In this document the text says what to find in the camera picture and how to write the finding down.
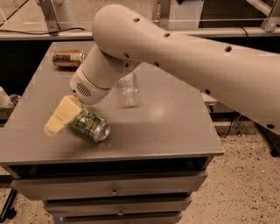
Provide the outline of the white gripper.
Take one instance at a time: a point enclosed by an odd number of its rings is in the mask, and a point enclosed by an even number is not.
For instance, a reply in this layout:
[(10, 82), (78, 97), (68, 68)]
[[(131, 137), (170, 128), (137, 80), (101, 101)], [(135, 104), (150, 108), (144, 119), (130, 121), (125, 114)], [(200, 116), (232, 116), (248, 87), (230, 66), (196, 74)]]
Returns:
[(58, 134), (82, 111), (81, 102), (94, 105), (109, 93), (108, 89), (92, 84), (81, 68), (78, 68), (71, 78), (70, 88), (76, 97), (67, 95), (60, 101), (44, 127), (44, 132), (49, 137)]

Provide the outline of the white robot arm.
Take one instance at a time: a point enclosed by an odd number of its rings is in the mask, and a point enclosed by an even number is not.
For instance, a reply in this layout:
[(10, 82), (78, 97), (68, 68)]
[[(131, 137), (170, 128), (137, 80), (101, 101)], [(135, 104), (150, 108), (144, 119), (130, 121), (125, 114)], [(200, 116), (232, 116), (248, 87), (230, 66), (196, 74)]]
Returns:
[(145, 62), (280, 134), (280, 54), (169, 32), (136, 11), (107, 5), (92, 22), (94, 46), (44, 127), (54, 136), (84, 105)]

